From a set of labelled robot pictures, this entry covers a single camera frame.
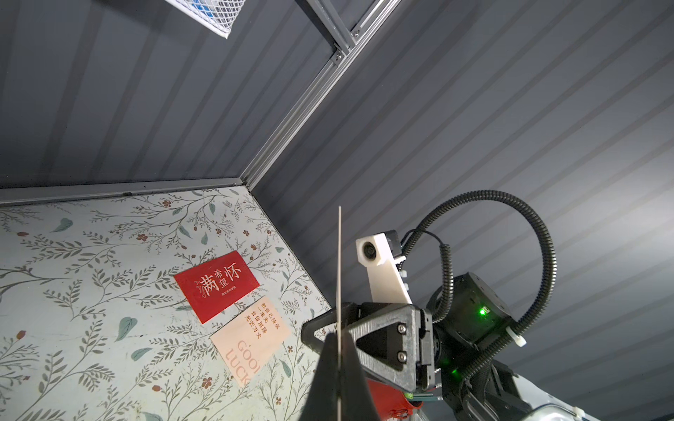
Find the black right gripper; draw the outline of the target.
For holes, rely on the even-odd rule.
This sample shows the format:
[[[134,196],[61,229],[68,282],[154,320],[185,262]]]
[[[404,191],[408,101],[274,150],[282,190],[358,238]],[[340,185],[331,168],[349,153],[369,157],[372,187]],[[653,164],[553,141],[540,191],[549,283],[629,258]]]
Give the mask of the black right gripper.
[[[484,405],[516,405],[519,396],[513,372],[490,359],[469,380],[461,373],[499,338],[509,338],[515,326],[508,305],[479,276],[443,275],[427,309],[441,307],[451,284],[449,311],[433,322],[435,367],[441,372],[442,399],[460,405],[470,392]],[[336,420],[338,415],[338,340],[326,328],[336,324],[336,310],[306,321],[301,341],[320,354],[316,372],[299,420]],[[364,371],[372,380],[404,392],[421,387],[421,310],[403,303],[346,303],[342,305],[341,420],[379,421]]]

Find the pink good luck postcard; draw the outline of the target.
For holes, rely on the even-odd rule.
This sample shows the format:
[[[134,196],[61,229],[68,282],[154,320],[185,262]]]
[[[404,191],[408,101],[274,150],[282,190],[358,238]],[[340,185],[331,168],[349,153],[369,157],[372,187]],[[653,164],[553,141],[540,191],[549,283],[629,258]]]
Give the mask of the pink good luck postcard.
[[[211,336],[233,380],[245,388],[291,332],[269,298],[261,298]]]

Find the red postcard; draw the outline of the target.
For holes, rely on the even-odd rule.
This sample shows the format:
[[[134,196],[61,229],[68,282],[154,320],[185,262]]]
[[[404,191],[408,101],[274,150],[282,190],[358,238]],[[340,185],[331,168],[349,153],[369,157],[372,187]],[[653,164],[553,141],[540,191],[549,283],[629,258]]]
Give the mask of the red postcard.
[[[189,268],[174,279],[202,325],[260,286],[238,252]]]

